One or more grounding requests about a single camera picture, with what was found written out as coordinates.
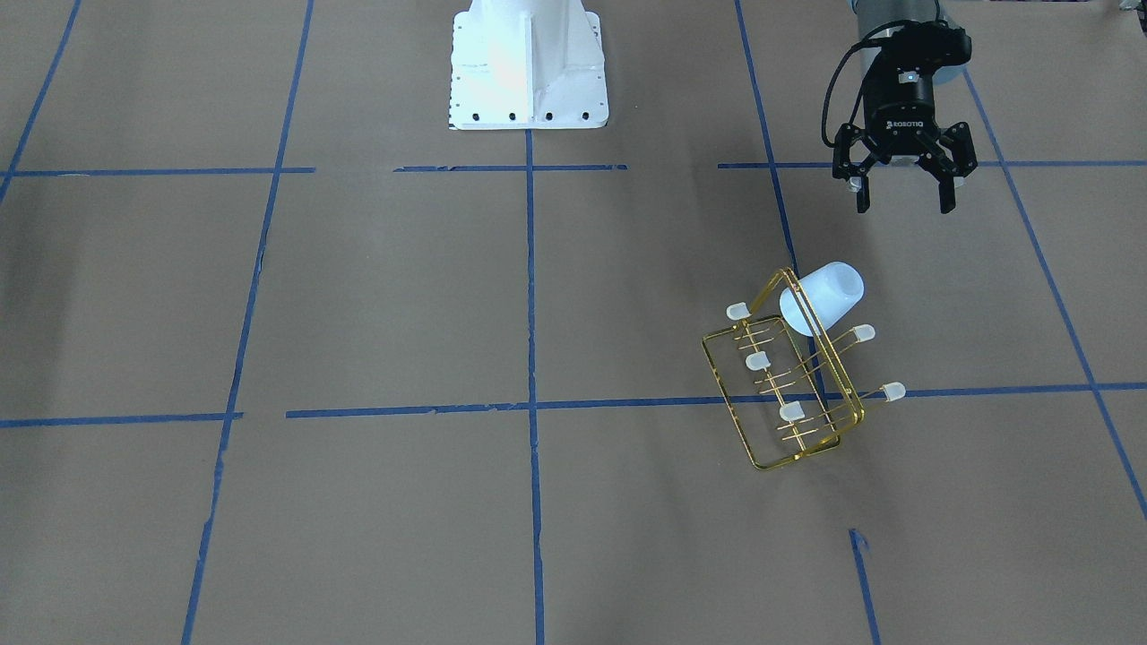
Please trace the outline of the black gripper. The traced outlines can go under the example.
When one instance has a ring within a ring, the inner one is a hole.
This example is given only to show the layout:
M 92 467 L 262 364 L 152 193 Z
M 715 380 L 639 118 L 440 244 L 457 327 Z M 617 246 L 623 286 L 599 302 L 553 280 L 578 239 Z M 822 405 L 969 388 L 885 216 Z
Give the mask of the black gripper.
M 871 208 L 875 164 L 910 158 L 937 180 L 939 210 L 957 208 L 957 185 L 976 168 L 970 127 L 936 122 L 935 77 L 972 59 L 972 39 L 962 26 L 880 26 L 848 50 L 873 49 L 855 111 L 863 126 L 843 124 L 832 139 L 832 174 L 848 180 L 857 213 Z

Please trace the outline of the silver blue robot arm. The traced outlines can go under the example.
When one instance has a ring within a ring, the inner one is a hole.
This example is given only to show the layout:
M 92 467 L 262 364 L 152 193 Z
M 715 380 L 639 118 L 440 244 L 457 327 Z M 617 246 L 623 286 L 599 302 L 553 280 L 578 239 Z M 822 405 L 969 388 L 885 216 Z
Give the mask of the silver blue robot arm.
M 980 166 L 970 126 L 942 127 L 935 86 L 963 71 L 972 39 L 938 1 L 851 1 L 858 40 L 832 73 L 821 106 L 821 142 L 832 150 L 832 174 L 871 207 L 869 176 L 876 165 L 910 162 L 933 176 L 943 215 L 957 208 L 957 188 Z M 827 130 L 836 81 L 846 62 L 863 54 L 864 71 L 849 118 Z

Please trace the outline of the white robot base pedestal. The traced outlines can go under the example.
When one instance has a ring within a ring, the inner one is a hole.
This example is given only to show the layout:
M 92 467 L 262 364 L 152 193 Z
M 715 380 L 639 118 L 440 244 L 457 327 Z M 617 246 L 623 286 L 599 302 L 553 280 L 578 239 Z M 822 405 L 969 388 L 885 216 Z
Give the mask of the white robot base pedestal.
M 473 1 L 453 16 L 448 126 L 602 129 L 602 26 L 582 1 Z

